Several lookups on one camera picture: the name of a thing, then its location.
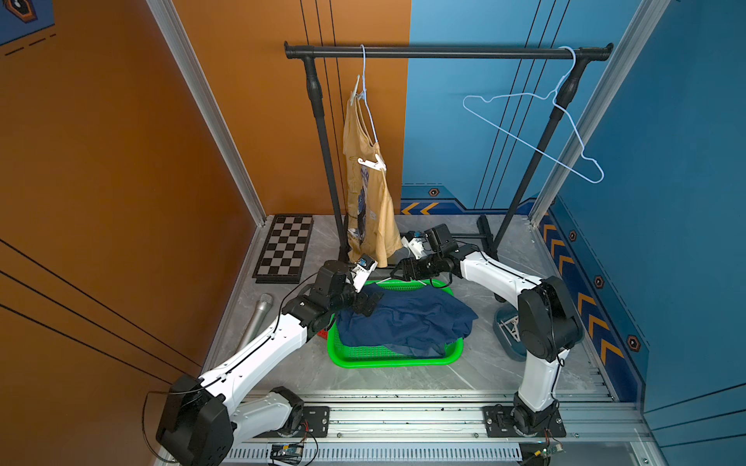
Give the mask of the navy blue t-shirt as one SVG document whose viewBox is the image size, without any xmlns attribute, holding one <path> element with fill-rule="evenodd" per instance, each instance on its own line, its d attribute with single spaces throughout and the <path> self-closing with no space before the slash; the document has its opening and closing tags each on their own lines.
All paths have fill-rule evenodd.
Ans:
<svg viewBox="0 0 746 466">
<path fill-rule="evenodd" d="M 468 337 L 477 314 L 434 287 L 395 290 L 373 283 L 363 294 L 376 300 L 370 315 L 340 311 L 336 328 L 346 347 L 384 347 L 409 358 L 444 358 L 447 348 Z"/>
</svg>

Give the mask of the beige clothespin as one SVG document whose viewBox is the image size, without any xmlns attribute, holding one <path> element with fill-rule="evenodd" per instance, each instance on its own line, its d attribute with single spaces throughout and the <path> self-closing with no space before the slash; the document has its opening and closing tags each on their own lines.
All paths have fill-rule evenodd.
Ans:
<svg viewBox="0 0 746 466">
<path fill-rule="evenodd" d="M 513 318 L 502 320 L 499 324 L 499 327 L 505 335 L 505 338 L 510 341 L 511 345 L 518 344 L 521 341 L 520 332 L 518 330 L 518 323 L 518 317 L 513 316 Z"/>
</svg>

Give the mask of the light blue hanger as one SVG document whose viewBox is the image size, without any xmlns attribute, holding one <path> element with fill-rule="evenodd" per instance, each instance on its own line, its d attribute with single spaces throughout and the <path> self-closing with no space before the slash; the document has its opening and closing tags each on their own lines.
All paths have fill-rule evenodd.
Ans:
<svg viewBox="0 0 746 466">
<path fill-rule="evenodd" d="M 528 168 L 552 114 L 565 117 L 560 107 L 567 107 L 569 99 L 561 98 L 561 90 L 578 87 L 570 82 L 571 73 L 583 64 L 608 58 L 604 48 L 562 46 L 559 50 L 565 54 L 564 61 L 521 60 L 507 91 L 492 96 L 466 95 L 462 100 L 468 114 L 495 130 L 483 186 L 501 190 L 520 168 Z"/>
</svg>

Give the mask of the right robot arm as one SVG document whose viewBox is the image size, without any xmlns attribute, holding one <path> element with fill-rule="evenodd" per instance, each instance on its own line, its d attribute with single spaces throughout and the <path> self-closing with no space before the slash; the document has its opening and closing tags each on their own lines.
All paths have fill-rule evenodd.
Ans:
<svg viewBox="0 0 746 466">
<path fill-rule="evenodd" d="M 526 350 L 522 384 L 508 410 L 485 411 L 488 434 L 497 437 L 566 435 L 556 386 L 570 351 L 584 339 L 583 322 L 565 282 L 520 272 L 460 243 L 447 225 L 401 237 L 410 256 L 398 262 L 402 280 L 426 281 L 440 274 L 477 283 L 516 310 L 514 334 Z"/>
</svg>

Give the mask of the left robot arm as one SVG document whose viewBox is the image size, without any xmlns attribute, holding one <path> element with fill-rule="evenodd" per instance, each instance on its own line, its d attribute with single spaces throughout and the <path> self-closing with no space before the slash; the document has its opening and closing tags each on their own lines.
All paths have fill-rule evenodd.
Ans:
<svg viewBox="0 0 746 466">
<path fill-rule="evenodd" d="M 270 431 L 295 433 L 304 403 L 291 390 L 279 386 L 254 402 L 245 397 L 287 356 L 330 328 L 340 311 L 373 310 L 378 298 L 365 294 L 363 286 L 376 267 L 370 256 L 354 265 L 326 261 L 311 285 L 291 291 L 272 326 L 214 369 L 176 380 L 163 393 L 155 431 L 168 463 L 218 465 L 237 442 Z"/>
</svg>

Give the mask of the green plastic basket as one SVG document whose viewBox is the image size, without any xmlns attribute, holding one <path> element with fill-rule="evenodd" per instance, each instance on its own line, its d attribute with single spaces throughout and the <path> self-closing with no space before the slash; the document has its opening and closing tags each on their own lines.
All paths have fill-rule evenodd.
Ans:
<svg viewBox="0 0 746 466">
<path fill-rule="evenodd" d="M 441 281 L 434 281 L 434 283 L 428 283 L 427 285 L 444 290 L 454 296 L 452 291 Z M 346 369 L 449 365 L 460 358 L 464 351 L 464 340 L 467 338 L 461 339 L 448 347 L 447 355 L 444 358 L 409 358 L 384 347 L 351 348 L 344 346 L 336 328 L 337 316 L 333 326 L 328 331 L 328 355 L 332 362 Z"/>
</svg>

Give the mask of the yellow printed t-shirt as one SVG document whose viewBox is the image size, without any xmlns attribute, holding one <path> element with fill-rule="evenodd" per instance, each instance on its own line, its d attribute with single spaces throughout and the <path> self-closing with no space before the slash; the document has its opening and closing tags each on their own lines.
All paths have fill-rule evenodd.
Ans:
<svg viewBox="0 0 746 466">
<path fill-rule="evenodd" d="M 383 159 L 380 145 L 371 138 L 363 119 L 361 99 L 352 93 L 346 104 L 343 153 L 347 165 L 349 258 L 356 262 L 367 254 L 380 267 L 402 248 L 394 218 L 394 202 L 388 188 L 387 171 L 370 168 L 361 161 Z"/>
</svg>

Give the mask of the black white checkerboard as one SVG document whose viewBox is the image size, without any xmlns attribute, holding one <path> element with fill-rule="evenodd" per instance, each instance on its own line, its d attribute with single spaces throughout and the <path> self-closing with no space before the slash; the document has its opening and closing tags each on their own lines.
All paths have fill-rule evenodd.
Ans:
<svg viewBox="0 0 746 466">
<path fill-rule="evenodd" d="M 254 268 L 254 280 L 300 283 L 313 226 L 311 215 L 274 217 Z"/>
</svg>

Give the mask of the silver metal cylinder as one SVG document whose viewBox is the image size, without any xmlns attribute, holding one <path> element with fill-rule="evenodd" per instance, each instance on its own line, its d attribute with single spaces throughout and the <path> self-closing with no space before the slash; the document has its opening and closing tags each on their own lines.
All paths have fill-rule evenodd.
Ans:
<svg viewBox="0 0 746 466">
<path fill-rule="evenodd" d="M 256 306 L 254 306 L 254 314 L 252 314 L 246 330 L 241 338 L 239 349 L 243 349 L 244 347 L 246 347 L 246 345 L 248 345 L 248 343 L 251 343 L 254 338 L 256 338 L 258 332 L 260 332 L 263 321 L 273 307 L 273 303 L 274 298 L 271 294 L 264 293 L 260 295 L 260 299 L 258 299 L 258 302 L 256 302 Z"/>
</svg>

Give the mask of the teal plastic tub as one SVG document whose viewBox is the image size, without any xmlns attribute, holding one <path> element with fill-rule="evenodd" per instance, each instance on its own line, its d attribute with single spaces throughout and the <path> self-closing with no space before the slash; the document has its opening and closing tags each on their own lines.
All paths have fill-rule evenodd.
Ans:
<svg viewBox="0 0 746 466">
<path fill-rule="evenodd" d="M 493 333 L 511 359 L 525 362 L 528 352 L 521 341 L 518 324 L 517 310 L 513 308 L 498 309 L 493 317 Z"/>
</svg>

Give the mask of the left green circuit board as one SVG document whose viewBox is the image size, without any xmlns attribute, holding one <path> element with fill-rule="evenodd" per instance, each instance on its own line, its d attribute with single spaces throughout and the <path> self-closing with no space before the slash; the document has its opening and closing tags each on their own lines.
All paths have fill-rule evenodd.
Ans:
<svg viewBox="0 0 746 466">
<path fill-rule="evenodd" d="M 305 444 L 272 444 L 269 452 L 269 465 L 299 466 L 303 462 Z"/>
</svg>

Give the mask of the green circuit board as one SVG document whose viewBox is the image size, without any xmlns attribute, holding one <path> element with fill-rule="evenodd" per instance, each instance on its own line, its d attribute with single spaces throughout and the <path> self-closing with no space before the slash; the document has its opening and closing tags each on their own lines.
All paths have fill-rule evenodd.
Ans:
<svg viewBox="0 0 746 466">
<path fill-rule="evenodd" d="M 269 452 L 269 465 L 299 466 L 303 462 L 305 444 L 272 444 Z"/>
<path fill-rule="evenodd" d="M 564 452 L 565 452 L 565 448 L 563 447 L 562 443 L 553 444 L 541 450 L 537 450 L 533 454 L 532 460 L 538 465 L 549 465 L 551 463 L 551 460 L 555 456 L 558 456 L 559 454 L 563 454 Z"/>
</svg>

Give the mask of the pale green clothespin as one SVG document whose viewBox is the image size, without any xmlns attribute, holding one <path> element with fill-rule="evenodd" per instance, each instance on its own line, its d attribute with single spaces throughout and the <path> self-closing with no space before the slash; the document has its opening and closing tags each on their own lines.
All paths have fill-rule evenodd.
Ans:
<svg viewBox="0 0 746 466">
<path fill-rule="evenodd" d="M 359 101 L 359 99 L 361 99 L 361 93 L 363 93 L 361 90 L 361 76 L 357 76 L 355 86 L 350 95 L 349 103 L 352 104 L 353 102 Z"/>
</svg>

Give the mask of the black clothes rack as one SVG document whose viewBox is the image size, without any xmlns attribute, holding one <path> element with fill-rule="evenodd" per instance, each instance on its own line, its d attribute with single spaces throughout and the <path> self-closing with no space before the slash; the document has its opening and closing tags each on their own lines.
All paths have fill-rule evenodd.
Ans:
<svg viewBox="0 0 746 466">
<path fill-rule="evenodd" d="M 558 49 L 529 49 L 529 48 L 499 48 L 499 47 L 439 47 L 439 46 L 374 46 L 367 48 L 363 45 L 353 46 L 293 46 L 284 44 L 286 58 L 299 59 L 303 63 L 306 88 L 311 103 L 319 141 L 322 150 L 324 170 L 328 180 L 328 190 L 331 197 L 333 215 L 339 239 L 338 258 L 342 261 L 349 259 L 350 245 L 346 233 L 346 223 L 341 213 L 341 205 L 337 192 L 336 180 L 332 166 L 332 157 L 328 132 L 326 131 L 326 115 L 322 102 L 322 86 L 319 79 L 316 60 L 318 58 L 382 58 L 382 59 L 530 59 L 530 60 L 564 60 L 571 59 L 573 65 L 567 76 L 559 81 L 559 88 L 555 91 L 553 102 L 555 109 L 551 112 L 538 146 L 533 149 L 533 156 L 526 172 L 516 190 L 511 204 L 504 215 L 497 234 L 493 234 L 488 227 L 487 219 L 482 216 L 478 221 L 479 232 L 473 237 L 482 241 L 491 257 L 496 258 L 500 243 L 519 206 L 522 204 L 528 185 L 532 181 L 541 157 L 548 157 L 548 148 L 561 120 L 569 116 L 567 108 L 574 100 L 579 89 L 581 79 L 586 68 L 592 62 L 604 62 L 612 56 L 614 45 L 608 44 L 603 48 L 558 48 Z"/>
</svg>

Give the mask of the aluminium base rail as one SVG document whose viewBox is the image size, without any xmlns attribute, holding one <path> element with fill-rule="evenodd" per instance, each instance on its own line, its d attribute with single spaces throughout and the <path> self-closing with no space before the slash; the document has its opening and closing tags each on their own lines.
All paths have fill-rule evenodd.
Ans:
<svg viewBox="0 0 746 466">
<path fill-rule="evenodd" d="M 533 454 L 562 443 L 551 465 L 664 465 L 652 432 L 629 403 L 565 400 L 566 435 L 497 437 L 485 411 L 505 398 L 441 400 L 317 396 L 306 402 L 297 433 L 265 433 L 237 442 L 218 465 L 269 465 L 272 444 L 305 444 L 300 465 L 538 465 Z"/>
</svg>

